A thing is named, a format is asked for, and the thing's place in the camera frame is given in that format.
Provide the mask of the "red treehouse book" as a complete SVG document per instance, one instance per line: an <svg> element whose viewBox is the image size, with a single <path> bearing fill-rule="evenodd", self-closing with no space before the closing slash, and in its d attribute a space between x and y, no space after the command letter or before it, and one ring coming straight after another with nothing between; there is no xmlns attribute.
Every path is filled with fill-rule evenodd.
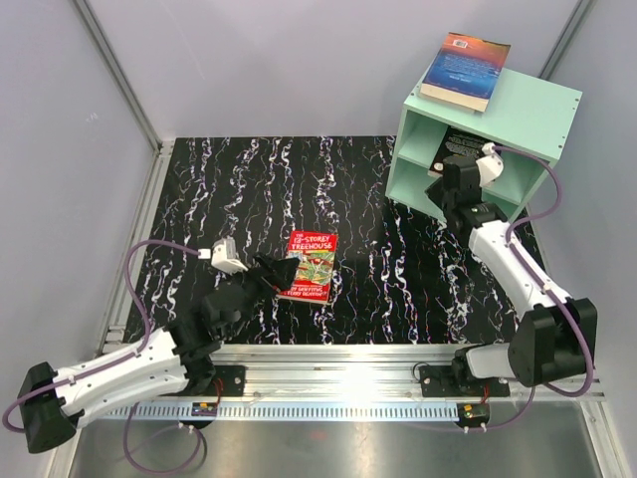
<svg viewBox="0 0 637 478"><path fill-rule="evenodd" d="M326 305L331 288L338 236L295 230L288 243L288 258L297 258L292 287L278 295L281 299Z"/></svg>

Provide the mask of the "black paperback book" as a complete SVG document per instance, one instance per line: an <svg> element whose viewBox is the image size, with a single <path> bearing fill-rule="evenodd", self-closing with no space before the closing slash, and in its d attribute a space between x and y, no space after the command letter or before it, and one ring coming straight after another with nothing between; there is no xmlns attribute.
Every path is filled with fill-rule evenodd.
<svg viewBox="0 0 637 478"><path fill-rule="evenodd" d="M449 125L429 166L428 174L434 178L440 177L444 169L443 160L449 156L479 159L484 155L483 146L487 142L482 136Z"/></svg>

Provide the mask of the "blue orange sunset book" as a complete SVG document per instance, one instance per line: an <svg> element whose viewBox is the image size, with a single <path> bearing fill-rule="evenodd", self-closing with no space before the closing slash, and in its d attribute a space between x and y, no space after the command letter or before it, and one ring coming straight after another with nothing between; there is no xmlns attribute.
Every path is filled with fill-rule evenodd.
<svg viewBox="0 0 637 478"><path fill-rule="evenodd" d="M450 32L428 67L419 92L485 112L511 49Z"/></svg>

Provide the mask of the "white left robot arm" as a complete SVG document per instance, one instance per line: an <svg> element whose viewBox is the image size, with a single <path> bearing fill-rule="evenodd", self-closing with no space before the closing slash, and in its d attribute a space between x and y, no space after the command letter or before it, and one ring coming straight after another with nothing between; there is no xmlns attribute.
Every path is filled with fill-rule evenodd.
<svg viewBox="0 0 637 478"><path fill-rule="evenodd" d="M202 395L214 383L214 353L252 318L256 303L292 287L300 261L257 254L180 318L148 338L76 365L44 361L26 373L17 402L31 454L52 450L111 411L162 395Z"/></svg>

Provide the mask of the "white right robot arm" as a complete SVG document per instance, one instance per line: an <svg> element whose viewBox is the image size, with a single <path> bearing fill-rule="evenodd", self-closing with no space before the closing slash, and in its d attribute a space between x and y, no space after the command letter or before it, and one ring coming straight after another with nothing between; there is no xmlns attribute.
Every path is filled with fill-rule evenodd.
<svg viewBox="0 0 637 478"><path fill-rule="evenodd" d="M426 190L449 231L488 267L520 320L508 343L457 352L452 386L473 395L487 379L504 378L566 397L583 396L594 379L597 310L590 300L575 300L559 287L516 235L520 224L484 200L483 186L504 167L499 153L495 147L480 159L446 157L441 177Z"/></svg>

